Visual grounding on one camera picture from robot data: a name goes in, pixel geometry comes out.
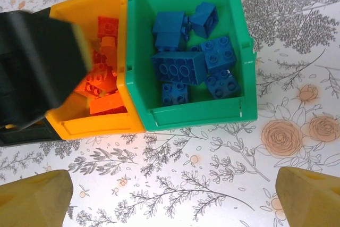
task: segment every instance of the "white patterned surface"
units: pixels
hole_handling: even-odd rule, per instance
[[[258,51],[256,122],[0,148],[0,184],[70,170],[64,227],[288,226],[279,167],[340,173],[340,0],[242,1]]]

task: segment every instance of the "yellow plastic bin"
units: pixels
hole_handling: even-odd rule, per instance
[[[127,113],[91,116],[88,98],[72,93],[61,107],[46,115],[62,139],[145,131],[125,83],[127,4],[128,0],[69,0],[51,8],[51,18],[81,26],[91,53],[94,49],[90,42],[98,40],[98,16],[119,19],[117,87],[127,110]]]

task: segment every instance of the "black plastic part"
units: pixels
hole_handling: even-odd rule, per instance
[[[45,8],[45,9],[42,9],[38,12],[35,12],[34,15],[41,15],[41,16],[44,16],[44,17],[49,17],[49,14],[51,12],[51,7],[48,7],[48,8]]]
[[[44,118],[41,124],[33,124],[23,130],[17,128],[0,129],[0,146],[15,146],[41,141],[61,140],[53,127]]]
[[[0,127],[36,123],[87,74],[72,25],[48,12],[0,13]]]

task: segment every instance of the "blue lego brick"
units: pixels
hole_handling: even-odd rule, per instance
[[[196,7],[196,12],[189,21],[197,36],[208,39],[218,23],[216,5],[202,2]]]
[[[185,12],[158,12],[152,32],[155,36],[161,32],[181,33],[189,41],[191,25]]]
[[[185,51],[186,41],[181,33],[160,32],[156,38],[155,48],[159,52]]]
[[[220,37],[201,44],[208,73],[230,69],[236,64],[236,55],[229,37]]]
[[[189,102],[188,86],[182,83],[164,83],[161,95],[163,106],[181,105]]]
[[[152,62],[157,79],[164,82],[200,85],[208,75],[203,52],[159,52]]]
[[[210,75],[206,85],[214,99],[230,98],[241,91],[239,83],[227,69]]]

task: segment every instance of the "green plastic bin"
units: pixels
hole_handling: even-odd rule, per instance
[[[209,39],[228,35],[237,56],[231,69],[242,87],[239,97],[214,100],[206,85],[190,86],[191,103],[162,107],[161,82],[156,79],[151,57],[156,53],[152,27],[159,11],[195,12],[203,1],[217,5],[219,23]],[[129,0],[126,83],[148,131],[194,125],[245,122],[257,118],[256,54],[249,36],[241,0]],[[190,34],[188,48],[207,41]]]

